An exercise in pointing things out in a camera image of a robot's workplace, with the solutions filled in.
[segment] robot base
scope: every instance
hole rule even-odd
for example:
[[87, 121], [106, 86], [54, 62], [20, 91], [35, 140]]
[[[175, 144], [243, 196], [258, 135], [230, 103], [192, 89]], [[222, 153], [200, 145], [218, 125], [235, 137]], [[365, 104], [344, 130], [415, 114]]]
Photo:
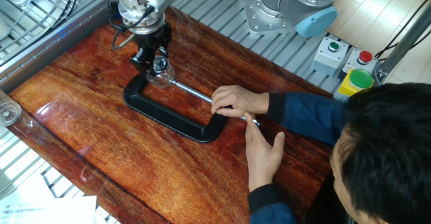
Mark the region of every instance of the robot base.
[[227, 117], [214, 114], [207, 126], [201, 126], [153, 100], [141, 96], [139, 92], [147, 84], [147, 77], [143, 73], [136, 75], [129, 82], [123, 93], [128, 107], [198, 143], [209, 143], [218, 138], [228, 120]]
[[280, 11], [267, 8], [262, 0], [241, 0], [246, 14], [246, 21], [251, 33], [256, 35], [281, 34], [295, 32], [291, 23]]

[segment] blue jacket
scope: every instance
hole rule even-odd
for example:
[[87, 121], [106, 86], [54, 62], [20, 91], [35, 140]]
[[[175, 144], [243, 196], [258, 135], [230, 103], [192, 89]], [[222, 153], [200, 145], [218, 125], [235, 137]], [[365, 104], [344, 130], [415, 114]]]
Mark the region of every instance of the blue jacket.
[[[335, 100], [314, 94], [288, 92], [286, 95], [270, 94], [267, 117], [291, 132], [334, 146], [344, 127], [342, 112], [343, 104]], [[251, 192], [248, 204], [250, 224], [296, 224], [292, 211], [272, 184]]]

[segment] wooden table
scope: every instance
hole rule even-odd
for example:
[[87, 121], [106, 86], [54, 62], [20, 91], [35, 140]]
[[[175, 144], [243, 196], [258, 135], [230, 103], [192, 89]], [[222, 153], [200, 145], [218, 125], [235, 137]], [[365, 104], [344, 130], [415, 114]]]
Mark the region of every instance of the wooden table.
[[[169, 9], [166, 21], [177, 81], [207, 96], [221, 85], [330, 96], [180, 11]], [[129, 61], [137, 47], [114, 51], [113, 36], [102, 26], [15, 89], [24, 111], [9, 129], [123, 224], [246, 223], [246, 123], [229, 119], [216, 141], [198, 144], [128, 108], [123, 89], [138, 73]], [[175, 87], [142, 94], [202, 124], [211, 117], [208, 103]], [[271, 143], [286, 133], [275, 185], [302, 221], [331, 148], [259, 121]]]

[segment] white control box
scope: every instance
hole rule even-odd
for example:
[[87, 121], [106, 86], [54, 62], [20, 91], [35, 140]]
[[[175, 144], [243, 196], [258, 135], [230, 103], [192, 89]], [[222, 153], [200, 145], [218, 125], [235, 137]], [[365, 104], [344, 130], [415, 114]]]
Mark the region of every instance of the white control box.
[[311, 68], [320, 73], [333, 76], [347, 53], [348, 45], [334, 39], [323, 38]]
[[374, 70], [379, 65], [378, 59], [373, 57], [371, 53], [367, 51], [361, 51], [357, 48], [352, 49], [350, 57], [347, 59], [343, 67], [344, 73], [349, 73], [350, 69], [363, 69], [373, 75]]

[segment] black hair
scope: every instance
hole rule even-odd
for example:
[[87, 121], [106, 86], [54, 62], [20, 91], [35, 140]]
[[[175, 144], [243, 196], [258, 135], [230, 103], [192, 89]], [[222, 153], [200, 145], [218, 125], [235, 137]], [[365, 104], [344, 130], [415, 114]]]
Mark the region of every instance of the black hair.
[[431, 220], [431, 85], [386, 84], [346, 106], [341, 177], [357, 211], [390, 224]]

